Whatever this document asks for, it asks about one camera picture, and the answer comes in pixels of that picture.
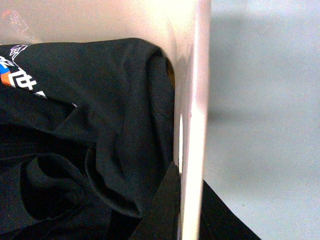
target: black fabric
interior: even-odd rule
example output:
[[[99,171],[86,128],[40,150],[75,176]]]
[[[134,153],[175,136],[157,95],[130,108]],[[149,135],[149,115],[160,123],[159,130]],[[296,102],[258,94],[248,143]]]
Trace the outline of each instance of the black fabric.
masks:
[[[166,65],[136,38],[0,46],[0,239],[135,229],[173,159]]]
[[[203,181],[199,240],[260,240]]]

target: clear plastic container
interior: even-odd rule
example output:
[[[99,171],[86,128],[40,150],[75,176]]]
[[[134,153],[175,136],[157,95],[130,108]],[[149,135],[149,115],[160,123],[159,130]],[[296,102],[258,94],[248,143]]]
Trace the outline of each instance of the clear plastic container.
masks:
[[[2,0],[0,44],[140,38],[175,75],[174,161],[182,174],[179,239],[197,239],[208,108],[209,0]]]

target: black t-shirt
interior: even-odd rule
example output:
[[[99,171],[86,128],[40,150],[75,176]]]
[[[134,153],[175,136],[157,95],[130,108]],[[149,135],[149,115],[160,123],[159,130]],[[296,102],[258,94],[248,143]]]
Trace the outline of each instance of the black t-shirt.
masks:
[[[101,239],[111,209],[146,214],[173,160],[166,66],[136,38],[0,46],[0,236]]]

